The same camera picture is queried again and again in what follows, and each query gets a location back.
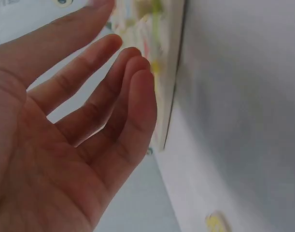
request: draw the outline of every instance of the white wall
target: white wall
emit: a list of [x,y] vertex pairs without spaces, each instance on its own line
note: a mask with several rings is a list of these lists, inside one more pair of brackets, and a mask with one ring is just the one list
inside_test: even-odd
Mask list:
[[[75,0],[69,8],[59,9],[50,0],[21,0],[17,4],[0,10],[0,40],[4,43],[15,39],[49,23],[57,17],[79,9],[85,2]],[[108,33],[110,33],[108,30],[104,30],[100,36]],[[50,69],[33,86],[50,78],[80,52],[76,52]],[[93,75],[80,89],[78,94],[50,114],[49,119],[56,122],[66,114],[80,107],[105,76],[115,57]],[[180,231],[153,156],[146,157],[125,186],[116,195],[96,231]]]
[[295,0],[189,0],[166,151],[183,232],[295,231]]

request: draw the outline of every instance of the finger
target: finger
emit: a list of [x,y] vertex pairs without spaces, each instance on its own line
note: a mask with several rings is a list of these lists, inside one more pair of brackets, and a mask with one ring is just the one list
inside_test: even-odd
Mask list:
[[107,121],[120,94],[126,65],[138,56],[141,53],[134,47],[123,50],[86,103],[56,123],[71,145],[80,144]]
[[117,52],[122,40],[108,35],[90,45],[55,76],[28,92],[28,95],[48,115],[72,97],[85,81]]
[[130,82],[134,74],[140,70],[150,70],[148,60],[141,56],[133,57],[127,63],[122,90],[109,121],[101,131],[94,135],[93,140],[87,140],[81,145],[85,151],[82,153],[82,158],[87,163],[96,159],[94,150],[98,151],[98,155],[103,154],[108,147],[116,142],[122,132],[128,115]]
[[131,79],[128,105],[127,121],[116,143],[91,163],[111,196],[143,159],[155,129],[157,106],[150,71],[139,71]]
[[0,46],[0,71],[27,88],[38,76],[76,50],[89,44],[102,30],[114,0],[93,0],[88,5],[30,34]]

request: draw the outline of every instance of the fingernail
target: fingernail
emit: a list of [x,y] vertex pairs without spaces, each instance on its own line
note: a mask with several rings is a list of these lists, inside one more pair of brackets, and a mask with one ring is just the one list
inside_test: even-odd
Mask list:
[[112,0],[88,0],[86,6],[99,8],[107,3],[109,3]]

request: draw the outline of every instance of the yellow sticker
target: yellow sticker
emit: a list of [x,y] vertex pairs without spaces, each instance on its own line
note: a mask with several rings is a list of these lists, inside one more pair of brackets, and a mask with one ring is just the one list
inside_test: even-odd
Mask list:
[[209,232],[231,232],[225,217],[220,212],[215,212],[205,218]]

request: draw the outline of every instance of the hand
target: hand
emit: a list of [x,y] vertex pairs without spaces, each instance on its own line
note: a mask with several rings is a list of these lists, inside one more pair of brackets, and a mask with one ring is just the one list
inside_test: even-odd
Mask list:
[[0,232],[93,231],[145,155],[156,121],[154,78],[135,48],[120,53],[81,108],[47,120],[120,48],[118,36],[98,40],[26,92],[90,43],[113,5],[86,6],[0,46]]

